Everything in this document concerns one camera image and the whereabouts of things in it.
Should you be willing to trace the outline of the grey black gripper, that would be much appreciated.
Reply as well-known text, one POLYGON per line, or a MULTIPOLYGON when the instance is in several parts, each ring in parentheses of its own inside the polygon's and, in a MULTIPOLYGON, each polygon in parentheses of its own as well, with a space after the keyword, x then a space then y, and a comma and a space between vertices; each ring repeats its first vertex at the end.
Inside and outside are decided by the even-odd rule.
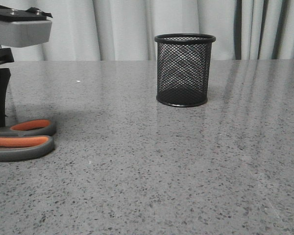
MULTIPOLYGON (((0 45, 8 47, 29 47, 49 41, 52 14, 36 7, 19 10, 0 7, 0 45)), ((0 65, 13 63, 10 48, 0 48, 0 65)), ((0 68, 0 127, 5 126, 5 98, 11 73, 0 68)))

